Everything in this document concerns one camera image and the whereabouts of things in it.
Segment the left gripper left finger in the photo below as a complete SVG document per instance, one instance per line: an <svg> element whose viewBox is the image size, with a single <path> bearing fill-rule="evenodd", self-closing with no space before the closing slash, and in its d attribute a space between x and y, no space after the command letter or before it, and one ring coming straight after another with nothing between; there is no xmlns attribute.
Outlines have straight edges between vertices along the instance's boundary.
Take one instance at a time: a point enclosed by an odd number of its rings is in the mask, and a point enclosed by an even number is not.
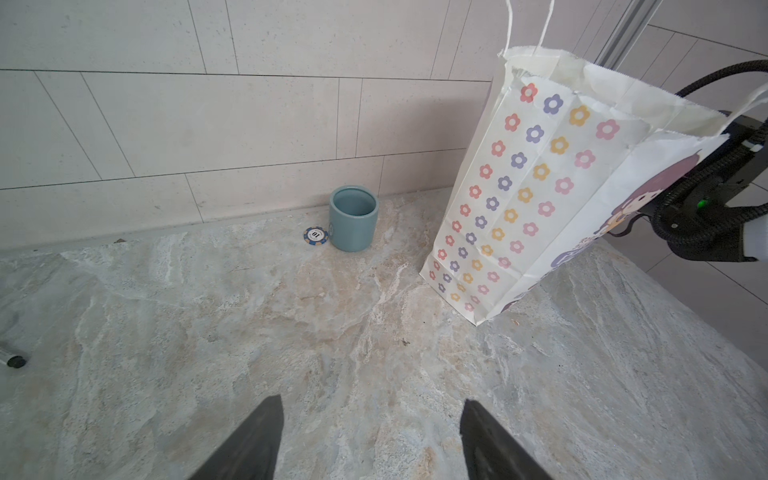
<svg viewBox="0 0 768 480"><path fill-rule="evenodd" d="M283 427L281 396L265 398L194 472L191 479L272 480Z"/></svg>

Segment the white printed paper bag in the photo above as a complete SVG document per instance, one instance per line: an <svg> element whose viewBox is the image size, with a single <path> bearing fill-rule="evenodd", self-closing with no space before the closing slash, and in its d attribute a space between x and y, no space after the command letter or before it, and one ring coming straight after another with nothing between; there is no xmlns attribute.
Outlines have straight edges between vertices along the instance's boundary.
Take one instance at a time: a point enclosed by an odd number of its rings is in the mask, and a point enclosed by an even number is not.
<svg viewBox="0 0 768 480"><path fill-rule="evenodd" d="M727 140L733 116L543 45L506 43L421 274L481 324Z"/></svg>

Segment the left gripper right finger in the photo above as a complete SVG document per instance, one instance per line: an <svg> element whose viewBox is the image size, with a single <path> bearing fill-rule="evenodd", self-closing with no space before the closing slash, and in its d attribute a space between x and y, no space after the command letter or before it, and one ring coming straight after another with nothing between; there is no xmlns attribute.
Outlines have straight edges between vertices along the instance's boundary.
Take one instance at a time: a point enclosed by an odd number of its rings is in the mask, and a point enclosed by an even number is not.
<svg viewBox="0 0 768 480"><path fill-rule="evenodd" d="M479 401L465 401L460 436L471 480L552 479Z"/></svg>

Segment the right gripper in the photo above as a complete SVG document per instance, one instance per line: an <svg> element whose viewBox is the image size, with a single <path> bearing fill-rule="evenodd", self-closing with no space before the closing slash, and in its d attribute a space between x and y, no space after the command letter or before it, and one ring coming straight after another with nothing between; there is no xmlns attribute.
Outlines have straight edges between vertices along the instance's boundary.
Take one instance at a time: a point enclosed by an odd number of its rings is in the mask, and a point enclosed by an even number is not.
<svg viewBox="0 0 768 480"><path fill-rule="evenodd" d="M640 212L682 259L766 261L767 204L728 203L767 171L767 123L740 116L725 132L722 146Z"/></svg>

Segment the teal ceramic cup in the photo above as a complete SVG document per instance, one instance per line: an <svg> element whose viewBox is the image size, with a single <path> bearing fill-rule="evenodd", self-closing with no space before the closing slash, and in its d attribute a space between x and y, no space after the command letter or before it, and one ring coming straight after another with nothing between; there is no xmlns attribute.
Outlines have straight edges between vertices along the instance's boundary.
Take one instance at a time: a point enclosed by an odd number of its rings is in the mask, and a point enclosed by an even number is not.
<svg viewBox="0 0 768 480"><path fill-rule="evenodd" d="M379 201L363 186L349 185L330 196L329 234L331 243L344 252L360 252L373 242Z"/></svg>

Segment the blue poker chip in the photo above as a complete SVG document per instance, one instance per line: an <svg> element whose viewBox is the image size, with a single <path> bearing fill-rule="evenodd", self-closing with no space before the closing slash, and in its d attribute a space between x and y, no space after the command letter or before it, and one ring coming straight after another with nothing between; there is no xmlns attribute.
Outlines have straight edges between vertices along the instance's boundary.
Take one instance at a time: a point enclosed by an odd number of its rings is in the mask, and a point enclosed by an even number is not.
<svg viewBox="0 0 768 480"><path fill-rule="evenodd" d="M322 227L310 227L304 231L304 240L312 246L325 244L329 239L329 233Z"/></svg>

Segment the black marker pen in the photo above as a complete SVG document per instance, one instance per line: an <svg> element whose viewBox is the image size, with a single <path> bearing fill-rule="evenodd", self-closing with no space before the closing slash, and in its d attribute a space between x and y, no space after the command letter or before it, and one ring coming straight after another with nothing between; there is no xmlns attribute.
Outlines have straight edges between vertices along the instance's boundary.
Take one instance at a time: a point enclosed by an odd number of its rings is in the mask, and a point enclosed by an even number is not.
<svg viewBox="0 0 768 480"><path fill-rule="evenodd" d="M27 363L23 354L3 345L0 346L0 361L3 365L13 369L20 369Z"/></svg>

